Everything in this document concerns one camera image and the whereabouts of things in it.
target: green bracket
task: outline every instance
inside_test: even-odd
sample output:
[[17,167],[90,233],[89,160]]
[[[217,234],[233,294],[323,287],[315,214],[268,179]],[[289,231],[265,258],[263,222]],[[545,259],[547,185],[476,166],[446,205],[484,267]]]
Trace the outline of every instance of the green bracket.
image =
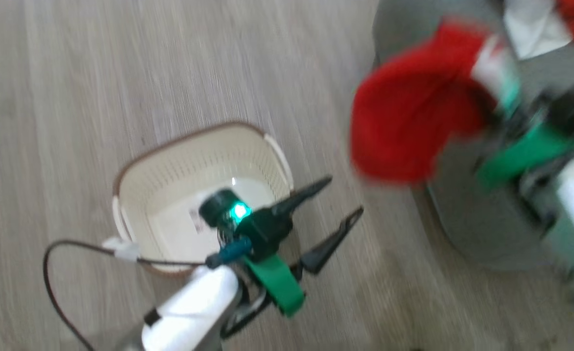
[[304,304],[304,291],[291,273],[289,266],[274,254],[262,262],[245,258],[246,265],[267,289],[282,313],[291,317]]
[[484,162],[476,175],[490,190],[572,150],[574,140],[539,124],[521,140]]

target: white cloth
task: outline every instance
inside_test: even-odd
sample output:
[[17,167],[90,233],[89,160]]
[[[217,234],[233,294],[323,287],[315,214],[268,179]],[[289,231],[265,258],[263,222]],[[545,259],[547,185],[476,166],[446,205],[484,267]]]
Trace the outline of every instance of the white cloth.
[[506,0],[503,22],[519,59],[549,53],[573,41],[555,0]]

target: beige plastic basket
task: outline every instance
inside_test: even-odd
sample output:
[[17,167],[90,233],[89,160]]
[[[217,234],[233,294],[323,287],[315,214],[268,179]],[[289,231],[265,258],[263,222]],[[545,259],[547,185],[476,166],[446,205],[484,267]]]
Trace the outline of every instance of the beige plastic basket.
[[[219,244],[198,207],[224,187],[255,209],[288,196],[293,176],[275,140],[259,129],[243,123],[206,129],[159,147],[121,171],[113,195],[118,232],[138,243],[142,257],[204,262]],[[153,267],[168,274],[189,270]]]

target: black cable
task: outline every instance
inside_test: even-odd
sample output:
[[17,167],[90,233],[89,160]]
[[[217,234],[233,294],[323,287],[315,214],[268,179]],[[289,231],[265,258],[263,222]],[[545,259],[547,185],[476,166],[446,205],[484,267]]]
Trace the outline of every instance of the black cable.
[[[85,348],[88,349],[89,351],[93,351],[94,347],[92,345],[90,345],[90,342],[88,342],[88,340],[85,337],[83,337],[83,335],[81,335],[81,332],[78,331],[77,327],[75,327],[75,325],[72,324],[72,322],[70,322],[70,320],[68,320],[68,317],[66,317],[66,315],[63,313],[63,311],[61,310],[61,307],[59,306],[59,303],[57,302],[57,299],[55,298],[55,294],[53,293],[53,289],[51,288],[50,277],[48,274],[48,260],[50,258],[50,254],[52,253],[52,251],[55,248],[62,246],[62,245],[81,247],[83,249],[87,249],[87,250],[94,251],[96,253],[100,253],[100,254],[104,254],[104,255],[108,255],[108,256],[114,256],[115,251],[110,250],[110,249],[104,249],[104,248],[102,248],[100,246],[96,246],[96,245],[86,244],[84,242],[65,239],[65,240],[57,240],[57,241],[53,242],[52,244],[48,245],[48,247],[46,248],[46,251],[44,252],[44,258],[42,260],[42,269],[43,269],[43,273],[44,273],[44,286],[46,287],[46,292],[48,293],[48,298],[51,300],[51,304],[53,304],[53,308],[55,308],[55,311],[57,312],[57,314],[59,315],[61,320],[64,322],[64,324],[66,324],[68,329],[70,329],[70,331],[75,335],[75,337],[77,337],[77,339],[79,339],[79,341],[83,344],[83,346],[85,346]],[[200,262],[176,262],[176,261],[164,261],[164,260],[149,260],[146,258],[138,258],[137,263],[138,264],[159,264],[159,265],[189,265],[191,267],[199,267],[201,265],[204,265],[204,263],[200,263]]]

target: led light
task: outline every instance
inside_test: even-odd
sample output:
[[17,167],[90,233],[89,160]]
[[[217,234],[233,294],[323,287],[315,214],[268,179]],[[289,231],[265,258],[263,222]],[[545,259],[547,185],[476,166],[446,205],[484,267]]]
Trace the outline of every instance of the led light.
[[240,223],[241,220],[252,213],[250,207],[247,207],[246,204],[240,202],[233,206],[231,209],[231,218],[235,220],[235,222]]

